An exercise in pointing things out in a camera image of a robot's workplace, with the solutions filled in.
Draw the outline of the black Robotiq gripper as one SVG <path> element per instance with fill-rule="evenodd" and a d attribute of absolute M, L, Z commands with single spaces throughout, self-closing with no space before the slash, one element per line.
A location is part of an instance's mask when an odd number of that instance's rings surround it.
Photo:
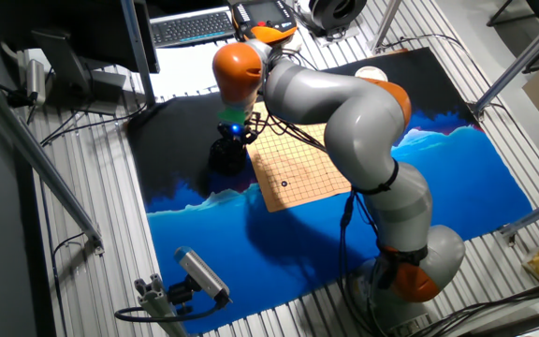
<path fill-rule="evenodd" d="M 234 140 L 244 145 L 251 144 L 256 140 L 256 131 L 249 125 L 220 122 L 218 131 L 224 139 Z"/>

